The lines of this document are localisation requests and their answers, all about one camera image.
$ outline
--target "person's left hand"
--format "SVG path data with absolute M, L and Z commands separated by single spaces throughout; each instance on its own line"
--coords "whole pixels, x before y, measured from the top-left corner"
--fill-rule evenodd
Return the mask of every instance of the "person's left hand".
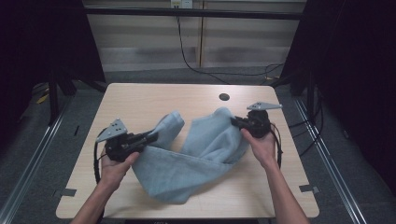
M 105 155 L 105 149 L 102 151 L 102 156 Z M 108 156 L 104 156 L 102 161 L 102 177 L 99 184 L 115 191 L 120 187 L 120 182 L 126 175 L 126 172 L 131 168 L 131 165 L 139 157 L 138 152 L 134 152 L 125 159 L 124 162 L 112 161 Z

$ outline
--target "hand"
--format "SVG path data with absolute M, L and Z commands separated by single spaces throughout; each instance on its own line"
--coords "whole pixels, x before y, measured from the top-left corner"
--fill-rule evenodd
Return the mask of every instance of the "hand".
M 112 161 L 108 156 L 104 156 L 102 161 L 102 177 L 99 182 L 106 188 L 115 191 L 120 187 L 120 182 L 126 175 L 126 172 L 131 168 L 131 165 L 139 157 L 138 152 L 134 152 L 125 159 L 124 162 Z
M 267 168 L 268 166 L 272 165 L 273 162 L 276 162 L 276 142 L 275 137 L 271 133 L 268 133 L 262 138 L 253 137 L 246 129 L 242 129 L 241 133 L 250 143 L 254 156 L 260 162 L 263 168 Z

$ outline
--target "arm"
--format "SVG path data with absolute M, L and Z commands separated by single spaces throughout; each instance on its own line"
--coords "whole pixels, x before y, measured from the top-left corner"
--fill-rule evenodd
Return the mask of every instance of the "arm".
M 121 180 L 138 156 L 139 153 L 134 152 L 122 163 L 111 161 L 107 156 L 104 156 L 102 158 L 102 178 L 71 223 L 96 223 L 105 209 L 108 199 L 119 188 Z
M 276 163 L 274 136 L 268 133 L 258 139 L 251 136 L 246 129 L 242 129 L 241 132 L 250 143 L 254 156 L 267 173 L 277 223 L 309 223 Z

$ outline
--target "person's right hand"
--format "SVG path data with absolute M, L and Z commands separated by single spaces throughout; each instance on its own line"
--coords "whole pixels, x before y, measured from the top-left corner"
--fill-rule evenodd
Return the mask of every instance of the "person's right hand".
M 276 142 L 275 137 L 271 133 L 268 133 L 262 138 L 253 137 L 246 129 L 242 129 L 241 133 L 250 143 L 254 156 L 260 162 L 263 168 L 267 168 L 270 165 L 276 163 Z

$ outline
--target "wooden table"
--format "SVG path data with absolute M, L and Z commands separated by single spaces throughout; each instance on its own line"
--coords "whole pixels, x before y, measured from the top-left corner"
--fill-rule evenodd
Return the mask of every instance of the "wooden table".
M 221 93 L 230 100 L 222 101 Z M 96 136 L 116 118 L 129 132 L 142 133 L 173 110 L 178 110 L 186 124 L 176 138 L 173 149 L 179 150 L 187 137 L 191 121 L 207 116 L 221 106 L 238 117 L 245 117 L 247 106 L 258 101 L 278 104 L 271 87 L 180 84 L 111 84 L 87 139 L 78 157 L 67 189 L 76 189 L 74 197 L 63 196 L 56 214 L 72 218 L 93 191 L 96 183 L 92 168 L 92 152 Z M 311 191 L 301 193 L 307 185 L 304 168 L 290 135 L 281 109 L 269 110 L 269 118 L 280 131 L 282 139 L 282 172 L 291 191 L 308 217 L 318 215 L 318 206 Z M 98 153 L 104 143 L 99 144 Z M 114 218 L 258 218 L 274 217 L 274 207 L 266 174 L 251 149 L 235 167 L 213 183 L 203 186 L 182 205 L 164 204 L 151 199 L 130 171 L 120 188 L 106 205 L 105 217 Z

